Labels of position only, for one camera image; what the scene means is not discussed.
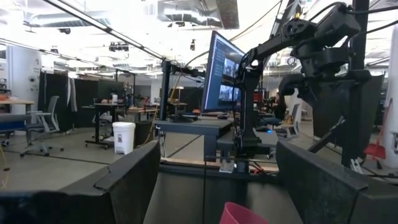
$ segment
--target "monitor screen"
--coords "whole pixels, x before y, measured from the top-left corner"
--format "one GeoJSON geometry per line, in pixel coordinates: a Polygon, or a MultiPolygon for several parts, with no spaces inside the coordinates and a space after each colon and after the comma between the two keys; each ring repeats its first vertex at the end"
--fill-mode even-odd
{"type": "Polygon", "coordinates": [[[233,88],[244,52],[216,31],[211,35],[203,91],[202,112],[228,111],[240,105],[241,92],[233,88]]]}

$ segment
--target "wooden board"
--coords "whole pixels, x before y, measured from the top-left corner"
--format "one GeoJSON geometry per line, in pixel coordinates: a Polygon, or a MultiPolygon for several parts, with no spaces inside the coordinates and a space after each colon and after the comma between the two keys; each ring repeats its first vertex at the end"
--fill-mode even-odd
{"type": "Polygon", "coordinates": [[[134,108],[134,109],[128,109],[127,113],[153,113],[156,112],[156,109],[144,109],[144,108],[134,108]]]}
{"type": "Polygon", "coordinates": [[[30,100],[3,100],[3,101],[0,101],[0,104],[3,104],[3,105],[33,105],[35,103],[30,100]]]}
{"type": "MultiPolygon", "coordinates": [[[[204,161],[192,161],[192,160],[188,160],[188,159],[174,159],[174,158],[161,158],[163,161],[167,161],[167,162],[174,162],[176,164],[186,164],[186,165],[197,165],[197,166],[204,166],[205,162],[204,161]]],[[[220,163],[219,162],[207,162],[206,163],[208,166],[212,166],[212,167],[220,167],[220,163]]],[[[271,172],[277,172],[279,171],[278,167],[269,167],[269,166],[261,166],[261,168],[264,169],[264,171],[271,171],[271,172]]]]}

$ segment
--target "red object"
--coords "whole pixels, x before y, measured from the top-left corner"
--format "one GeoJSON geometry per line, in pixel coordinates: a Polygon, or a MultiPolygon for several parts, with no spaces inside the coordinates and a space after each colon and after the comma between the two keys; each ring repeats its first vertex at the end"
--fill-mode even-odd
{"type": "Polygon", "coordinates": [[[268,221],[245,207],[227,202],[220,224],[268,224],[268,221]]]}
{"type": "Polygon", "coordinates": [[[381,138],[383,137],[383,129],[384,129],[384,124],[386,122],[388,113],[390,111],[390,107],[392,106],[392,98],[390,99],[390,102],[387,107],[387,112],[384,114],[383,118],[383,124],[381,126],[381,130],[379,132],[379,136],[377,137],[376,143],[371,143],[368,145],[368,147],[365,149],[364,153],[366,155],[370,155],[375,159],[375,157],[378,157],[380,159],[385,159],[386,158],[386,148],[380,145],[381,138]]]}

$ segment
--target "orange object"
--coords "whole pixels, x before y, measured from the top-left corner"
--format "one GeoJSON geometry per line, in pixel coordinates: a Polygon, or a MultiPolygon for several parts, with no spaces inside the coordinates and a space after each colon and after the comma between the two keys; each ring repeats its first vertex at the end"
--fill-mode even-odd
{"type": "Polygon", "coordinates": [[[374,160],[375,160],[375,157],[380,158],[380,159],[385,159],[386,158],[386,148],[384,148],[384,146],[380,145],[380,141],[381,141],[381,138],[383,136],[384,124],[386,122],[386,119],[387,119],[387,116],[388,116],[388,113],[390,111],[390,107],[391,106],[392,106],[392,98],[390,99],[390,102],[388,104],[387,112],[384,114],[383,124],[381,126],[381,130],[379,132],[379,136],[377,137],[376,143],[375,144],[374,143],[369,144],[367,146],[367,148],[365,149],[365,151],[364,151],[364,153],[366,155],[372,156],[373,157],[372,159],[374,159],[374,160]]]}

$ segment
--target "computer monitor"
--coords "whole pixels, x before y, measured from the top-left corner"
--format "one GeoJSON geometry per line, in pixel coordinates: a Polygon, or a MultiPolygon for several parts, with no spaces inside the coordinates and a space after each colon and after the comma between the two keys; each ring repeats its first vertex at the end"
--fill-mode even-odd
{"type": "Polygon", "coordinates": [[[207,62],[202,112],[228,111],[240,105],[241,91],[233,88],[244,52],[213,31],[207,62]]]}
{"type": "Polygon", "coordinates": [[[98,99],[110,100],[112,94],[117,94],[119,99],[123,99],[124,84],[112,80],[98,80],[98,99]]]}

